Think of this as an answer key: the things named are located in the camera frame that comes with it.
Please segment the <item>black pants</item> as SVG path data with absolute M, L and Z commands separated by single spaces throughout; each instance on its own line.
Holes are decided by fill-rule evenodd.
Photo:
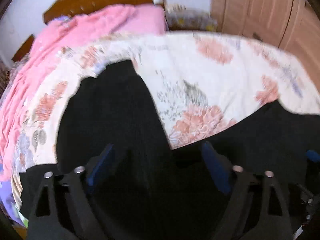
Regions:
M 107 175 L 90 195 L 112 239 L 212 238 L 229 197 L 205 165 L 205 141 L 255 176 L 271 171 L 278 182 L 302 182 L 311 164 L 306 151 L 319 148 L 319 116 L 292 113 L 274 100 L 223 131 L 174 148 L 133 63 L 109 64 L 80 82 L 60 122 L 57 164 L 21 174 L 23 193 L 33 192 L 34 204 L 46 172 L 91 170 L 90 163 L 112 144 Z

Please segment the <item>floral covered nightstand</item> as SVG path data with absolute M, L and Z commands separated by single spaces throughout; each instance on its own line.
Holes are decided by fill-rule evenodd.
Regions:
M 169 30 L 190 30 L 216 32 L 217 20 L 210 14 L 197 10 L 178 10 L 165 12 Z

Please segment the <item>pink duvet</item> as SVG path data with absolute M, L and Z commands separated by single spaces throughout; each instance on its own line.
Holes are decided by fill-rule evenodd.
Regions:
M 81 72 L 92 70 L 94 41 L 114 33 L 156 34 L 167 29 L 160 6 L 110 5 L 89 15 L 56 18 L 40 32 L 27 61 L 1 97 L 1 181 L 56 161 L 57 109 Z

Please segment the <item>light wooden wardrobe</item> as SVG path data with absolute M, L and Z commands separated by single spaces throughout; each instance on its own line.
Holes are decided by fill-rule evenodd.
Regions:
M 308 0 L 212 0 L 210 13 L 219 32 L 292 53 L 319 85 L 319 18 Z

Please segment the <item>floral cream quilt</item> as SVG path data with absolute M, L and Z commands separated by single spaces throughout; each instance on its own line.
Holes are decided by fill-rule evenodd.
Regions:
M 79 48 L 59 48 L 20 72 L 28 84 L 13 156 L 11 188 L 22 205 L 20 174 L 54 164 L 58 127 L 82 79 L 131 59 L 146 83 L 170 145 L 214 135 L 279 100 L 296 113 L 319 113 L 319 92 L 292 54 L 240 36 L 174 33 L 109 35 Z

